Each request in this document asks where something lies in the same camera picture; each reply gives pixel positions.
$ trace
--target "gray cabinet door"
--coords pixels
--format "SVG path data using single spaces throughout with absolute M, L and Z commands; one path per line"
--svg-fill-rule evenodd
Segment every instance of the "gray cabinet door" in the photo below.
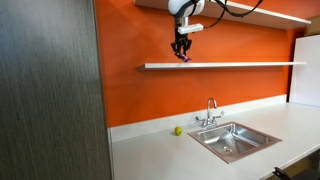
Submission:
M 92 0 L 0 1 L 0 179 L 111 179 Z

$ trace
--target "sink drain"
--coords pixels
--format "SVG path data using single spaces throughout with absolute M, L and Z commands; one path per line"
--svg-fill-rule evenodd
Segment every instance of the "sink drain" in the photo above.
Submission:
M 223 152 L 226 152 L 226 153 L 231 153 L 231 152 L 232 152 L 232 149 L 229 148 L 229 147 L 227 147 L 227 146 L 225 146 L 225 147 L 222 148 L 222 151 L 223 151 Z

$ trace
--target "wall shelf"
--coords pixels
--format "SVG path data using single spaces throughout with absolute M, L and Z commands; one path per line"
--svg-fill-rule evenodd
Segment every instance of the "wall shelf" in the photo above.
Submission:
M 168 10 L 168 0 L 135 0 L 134 3 L 135 5 L 139 6 Z M 252 6 L 247 6 L 231 1 L 227 2 L 227 6 L 231 11 L 234 12 L 243 12 L 252 9 Z M 222 8 L 217 3 L 206 2 L 206 5 L 200 15 L 217 18 L 220 16 L 221 12 Z M 285 14 L 280 14 L 260 8 L 257 8 L 254 12 L 244 18 L 236 18 L 229 15 L 228 13 L 225 13 L 223 19 L 277 29 L 291 29 L 304 27 L 307 24 L 311 24 L 311 21 L 305 19 L 288 16 Z
M 223 62 L 223 63 L 145 63 L 139 67 L 145 70 L 179 70 L 179 69 L 210 69 L 227 67 L 262 67 L 305 65 L 306 62 Z

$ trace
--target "countertop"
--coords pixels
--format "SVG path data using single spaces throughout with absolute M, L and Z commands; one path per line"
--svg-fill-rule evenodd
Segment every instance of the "countertop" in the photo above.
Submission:
M 115 180 L 266 179 L 274 167 L 284 169 L 320 149 L 318 107 L 283 103 L 217 121 L 238 122 L 282 141 L 227 164 L 187 134 L 201 129 L 198 124 L 184 126 L 181 136 L 172 127 L 114 142 Z

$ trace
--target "sink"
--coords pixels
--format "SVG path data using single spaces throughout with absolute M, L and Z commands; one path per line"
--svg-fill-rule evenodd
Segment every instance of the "sink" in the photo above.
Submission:
M 228 164 L 282 141 L 236 122 L 188 134 Z

